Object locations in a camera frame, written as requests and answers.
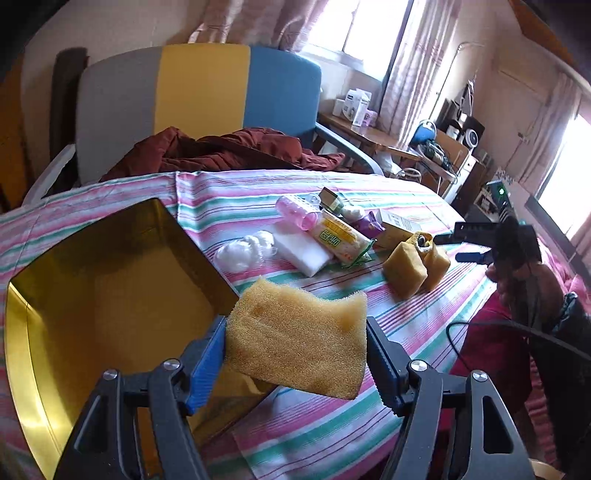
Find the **pink bottle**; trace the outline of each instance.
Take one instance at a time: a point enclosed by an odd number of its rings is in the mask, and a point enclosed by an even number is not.
[[[275,209],[285,220],[297,225],[302,230],[310,230],[318,222],[318,207],[295,195],[288,194],[279,197]]]

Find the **window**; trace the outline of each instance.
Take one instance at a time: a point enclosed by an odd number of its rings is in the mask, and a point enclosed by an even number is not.
[[[382,80],[407,6],[408,0],[329,0],[306,50]]]
[[[589,138],[591,125],[578,115],[566,129],[556,166],[539,198],[540,205],[569,239],[591,213]]]

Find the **clothing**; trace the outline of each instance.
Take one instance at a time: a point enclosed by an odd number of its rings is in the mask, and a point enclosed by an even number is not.
[[[222,137],[188,137],[168,127],[135,144],[101,181],[169,171],[296,169],[333,171],[345,155],[315,155],[300,139],[271,128],[245,128]]]
[[[591,355],[591,322],[576,294],[566,296],[559,319],[544,333]],[[530,354],[533,357],[548,403],[560,467],[569,478],[586,478],[578,472],[591,469],[591,376],[590,365],[564,348],[541,339],[528,342],[519,331],[497,325],[476,325],[491,320],[511,320],[511,312],[494,293],[472,319],[452,375],[466,377],[471,370],[485,371],[513,416],[531,392]],[[432,471],[443,468],[453,411],[441,411]]]

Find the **orange sponge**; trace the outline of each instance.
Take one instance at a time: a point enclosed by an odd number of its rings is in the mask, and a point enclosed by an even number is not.
[[[427,269],[413,244],[402,242],[384,262],[384,276],[401,300],[412,297],[427,278]]]
[[[259,278],[228,317],[226,362],[267,382],[350,400],[365,372],[366,316],[361,291],[322,300]]]
[[[433,245],[433,249],[425,255],[423,263],[427,269],[427,278],[423,283],[423,287],[427,291],[432,291],[439,285],[439,282],[441,282],[441,279],[447,273],[452,262],[443,248]]]

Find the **yellow box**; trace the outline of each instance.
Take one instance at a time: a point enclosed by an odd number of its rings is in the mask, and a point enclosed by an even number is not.
[[[8,284],[4,333],[12,398],[31,453],[50,480],[80,411],[107,368],[151,371],[201,338],[237,292],[158,199],[62,240]],[[222,369],[189,423],[197,444],[275,386]],[[139,429],[150,428],[139,411]],[[142,435],[148,470],[158,465]]]

